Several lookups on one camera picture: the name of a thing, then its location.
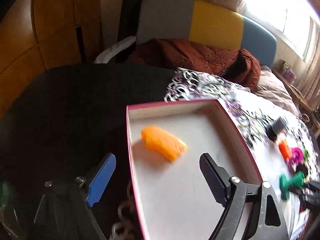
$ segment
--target headboard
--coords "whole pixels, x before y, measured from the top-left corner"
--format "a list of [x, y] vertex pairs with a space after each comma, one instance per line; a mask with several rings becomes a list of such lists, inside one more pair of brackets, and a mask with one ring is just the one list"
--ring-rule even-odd
[[184, 38], [221, 49], [247, 49], [273, 67], [276, 38], [261, 25], [229, 9], [194, 0], [143, 0], [137, 44], [152, 38]]

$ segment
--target orange toy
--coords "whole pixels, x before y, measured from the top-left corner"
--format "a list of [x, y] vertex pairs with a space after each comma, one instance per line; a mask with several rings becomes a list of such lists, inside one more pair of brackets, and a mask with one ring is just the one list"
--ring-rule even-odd
[[188, 150], [187, 145], [179, 138], [154, 125], [144, 128], [141, 136], [147, 149], [157, 151], [169, 161], [175, 160]]
[[279, 143], [279, 150], [283, 156], [283, 158], [286, 160], [286, 159], [289, 159], [292, 157], [292, 153], [291, 153], [291, 150], [287, 144], [287, 140], [286, 139], [283, 139], [280, 143]]

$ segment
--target pink box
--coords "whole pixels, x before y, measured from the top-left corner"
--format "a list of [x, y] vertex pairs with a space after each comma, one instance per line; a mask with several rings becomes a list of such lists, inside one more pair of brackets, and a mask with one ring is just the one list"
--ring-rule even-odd
[[[157, 125], [189, 149], [173, 162], [145, 148], [141, 130]], [[145, 240], [207, 239], [224, 208], [200, 171], [208, 152], [230, 176], [260, 184], [261, 175], [239, 130], [215, 99], [158, 102], [127, 107], [129, 162], [137, 213]], [[243, 232], [250, 209], [238, 230]]]

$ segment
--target metal screw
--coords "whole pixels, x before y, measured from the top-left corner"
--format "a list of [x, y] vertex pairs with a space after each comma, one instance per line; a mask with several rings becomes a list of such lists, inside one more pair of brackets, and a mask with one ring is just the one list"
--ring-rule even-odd
[[271, 187], [271, 184], [268, 181], [262, 182], [262, 185], [263, 185], [263, 187], [266, 187], [266, 188], [270, 188]]
[[51, 185], [52, 185], [52, 181], [50, 181], [50, 180], [45, 182], [45, 184], [44, 184], [45, 187], [51, 187]]
[[238, 177], [232, 177], [231, 180], [234, 182], [234, 183], [239, 183], [240, 182], [240, 179]]
[[85, 178], [82, 177], [82, 176], [76, 177], [76, 182], [77, 182], [77, 183], [82, 183], [82, 182], [84, 182], [84, 180], [85, 180]]

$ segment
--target pink toy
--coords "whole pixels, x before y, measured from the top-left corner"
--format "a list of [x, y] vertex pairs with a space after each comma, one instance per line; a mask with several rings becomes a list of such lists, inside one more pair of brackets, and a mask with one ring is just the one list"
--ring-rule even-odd
[[292, 148], [291, 153], [292, 157], [288, 160], [289, 164], [299, 164], [303, 160], [303, 152], [300, 148]]

